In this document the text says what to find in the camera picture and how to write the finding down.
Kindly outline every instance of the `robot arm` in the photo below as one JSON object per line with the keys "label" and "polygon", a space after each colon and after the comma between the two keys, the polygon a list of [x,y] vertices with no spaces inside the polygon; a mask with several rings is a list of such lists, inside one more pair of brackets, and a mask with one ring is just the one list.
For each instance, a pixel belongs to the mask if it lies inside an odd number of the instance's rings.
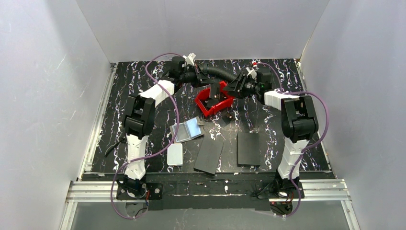
{"label": "robot arm", "polygon": [[[168,80],[160,80],[158,84],[163,86],[171,95],[174,94],[175,84],[172,82]],[[154,127],[155,107],[167,97],[168,95],[158,85],[154,85],[152,88],[140,93],[138,96],[129,96],[130,101],[134,101],[134,104],[127,103],[126,107],[129,107],[129,113],[127,113],[126,109],[124,118],[128,161],[145,155],[145,146],[149,134]],[[124,174],[130,179],[140,180],[145,175],[144,160],[129,163]]]}
{"label": "robot arm", "polygon": [[[218,77],[229,82],[224,88],[229,95],[237,98],[255,95],[260,103],[280,110],[285,148],[273,189],[287,192],[293,190],[294,186],[289,180],[289,174],[293,170],[292,179],[297,184],[299,167],[294,163],[301,157],[302,149],[318,130],[312,98],[272,91],[271,79],[273,76],[268,71],[259,71],[251,67],[247,68],[248,73],[241,72],[238,76],[226,76],[227,73],[224,74],[220,70],[214,71],[202,67],[203,71],[201,71],[201,68],[194,63],[194,58],[193,53],[188,56],[174,57],[170,62],[169,70],[163,74],[163,80],[158,83],[173,95],[183,83],[201,87],[213,83],[207,77],[207,73],[219,74]],[[167,97],[168,95],[158,85],[138,95],[129,96],[123,118],[128,143],[128,161],[145,155],[148,135],[154,127],[155,107]],[[129,163],[124,173],[124,186],[127,188],[139,187],[139,181],[145,173],[144,160]]]}
{"label": "robot arm", "polygon": [[281,111],[282,131],[285,136],[285,148],[273,190],[289,192],[294,189],[289,174],[293,170],[292,179],[298,184],[299,166],[295,165],[295,162],[303,155],[303,148],[318,130],[313,100],[310,96],[294,96],[270,91],[264,93],[264,102],[265,105]]}

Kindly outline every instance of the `white bracket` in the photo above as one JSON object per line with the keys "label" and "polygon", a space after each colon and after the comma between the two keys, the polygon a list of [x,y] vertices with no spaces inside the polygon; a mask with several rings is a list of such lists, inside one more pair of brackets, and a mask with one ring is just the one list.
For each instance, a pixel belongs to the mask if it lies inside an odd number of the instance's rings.
{"label": "white bracket", "polygon": [[299,98],[299,96],[295,95],[288,95],[288,94],[282,94],[276,91],[268,91],[264,93],[264,101],[265,105],[268,105],[270,107],[273,107],[275,109],[281,110],[282,109],[282,99],[285,98]]}
{"label": "white bracket", "polygon": [[254,68],[247,67],[247,68],[245,68],[245,69],[248,71],[247,76],[251,75],[251,77],[252,77],[253,79],[256,79],[256,78],[257,78],[257,72],[255,71]]}
{"label": "white bracket", "polygon": [[194,66],[194,58],[196,55],[194,53],[189,54],[188,56],[183,56],[185,58],[186,64]]}
{"label": "white bracket", "polygon": [[[294,166],[300,155],[303,155],[302,150],[304,147],[307,146],[309,141],[298,140],[296,143],[292,143],[289,138],[285,137],[284,139],[285,149],[283,150],[282,162],[278,167],[278,172],[282,179],[289,179],[289,173],[291,172],[292,167]],[[292,179],[299,176],[299,165],[300,162],[294,167]]]}

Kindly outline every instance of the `black wire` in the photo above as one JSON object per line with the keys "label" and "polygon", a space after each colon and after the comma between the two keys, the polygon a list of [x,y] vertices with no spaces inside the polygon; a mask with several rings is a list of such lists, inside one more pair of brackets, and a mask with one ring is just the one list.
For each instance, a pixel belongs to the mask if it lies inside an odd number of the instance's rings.
{"label": "black wire", "polygon": [[147,209],[147,207],[140,209],[134,217],[138,216],[139,212],[140,212],[141,210],[145,210],[145,209]]}
{"label": "black wire", "polygon": [[283,212],[282,209],[280,209],[278,206],[275,206],[275,205],[272,205],[272,204],[269,204],[269,205],[271,206],[271,208],[272,208],[272,207],[277,208],[277,209],[279,210],[278,212],[279,212],[280,214],[284,215],[284,212]]}
{"label": "black wire", "polygon": [[120,143],[127,143],[127,138],[125,136],[121,136],[118,141],[116,141],[113,145],[111,145],[107,151],[104,157],[108,157],[109,154],[112,152],[113,149],[115,149]]}
{"label": "black wire", "polygon": [[265,186],[265,188],[264,189],[262,189],[259,193],[258,193],[258,190],[255,192],[255,197],[256,198],[258,198],[258,199],[269,199],[269,198],[259,198],[259,195],[261,195],[268,187],[269,187],[269,185],[270,185],[271,183],[269,183],[269,184],[267,184],[267,186]]}

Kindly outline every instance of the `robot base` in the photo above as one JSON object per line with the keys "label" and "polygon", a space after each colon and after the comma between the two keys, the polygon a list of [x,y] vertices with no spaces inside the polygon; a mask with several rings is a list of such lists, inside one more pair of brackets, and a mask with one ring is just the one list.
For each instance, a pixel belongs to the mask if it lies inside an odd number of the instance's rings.
{"label": "robot base", "polygon": [[293,197],[297,198],[299,197],[299,192],[301,198],[304,198],[304,191],[303,191],[303,186],[302,183],[299,181],[299,177],[296,177],[293,180],[297,186],[299,187],[299,191],[296,190],[295,186],[292,184],[292,182],[289,179],[282,179],[281,176],[279,175],[278,171],[275,174],[275,178],[273,182],[269,185],[266,185],[263,187],[265,191],[261,192],[261,194],[258,196],[259,199],[272,199],[272,198],[281,198],[281,196],[291,196],[293,193]]}

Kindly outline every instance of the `metal extrusion frame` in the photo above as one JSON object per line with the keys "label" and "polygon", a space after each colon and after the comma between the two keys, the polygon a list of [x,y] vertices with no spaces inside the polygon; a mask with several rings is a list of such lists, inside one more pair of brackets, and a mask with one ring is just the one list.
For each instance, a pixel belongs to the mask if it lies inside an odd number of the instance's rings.
{"label": "metal extrusion frame", "polygon": [[[303,90],[304,90],[304,91],[307,91],[307,85],[306,85],[306,82],[305,82],[305,76],[304,76],[304,74],[303,74],[303,72],[302,72],[302,69],[300,68],[301,63],[300,63],[299,61],[295,60],[295,65],[296,65],[297,72],[298,72],[298,74],[299,74],[300,83],[301,83],[302,86],[303,86]],[[325,146],[324,146],[324,143],[321,142],[320,144],[321,144],[321,148],[323,149],[324,156],[325,156],[325,158],[326,158],[328,168],[331,170],[330,160],[328,159],[328,154],[327,154],[327,152],[326,152],[326,148],[325,148]]]}
{"label": "metal extrusion frame", "polygon": [[[341,201],[349,228],[359,230],[351,204],[351,196],[347,185],[342,179],[301,180],[305,198],[302,201]],[[66,198],[65,214],[61,223],[61,230],[69,230],[72,226],[76,207],[79,202],[110,202],[110,189],[112,182],[72,182]],[[115,200],[117,184],[113,187],[115,202],[143,203],[144,200]],[[284,202],[286,199],[269,199],[270,202]]]}
{"label": "metal extrusion frame", "polygon": [[112,71],[107,80],[106,87],[104,88],[103,96],[101,98],[99,109],[96,114],[96,120],[93,124],[93,129],[90,134],[90,139],[89,139],[88,145],[86,147],[87,152],[85,154],[85,158],[84,158],[84,161],[82,163],[82,166],[80,168],[80,172],[78,175],[78,180],[82,179],[82,176],[85,172],[91,171],[94,152],[97,147],[97,141],[99,138],[100,130],[102,129],[104,114],[105,114],[105,111],[107,108],[107,104],[109,102],[110,92],[112,90],[112,85],[113,85],[116,71],[117,71],[117,63],[112,63]]}

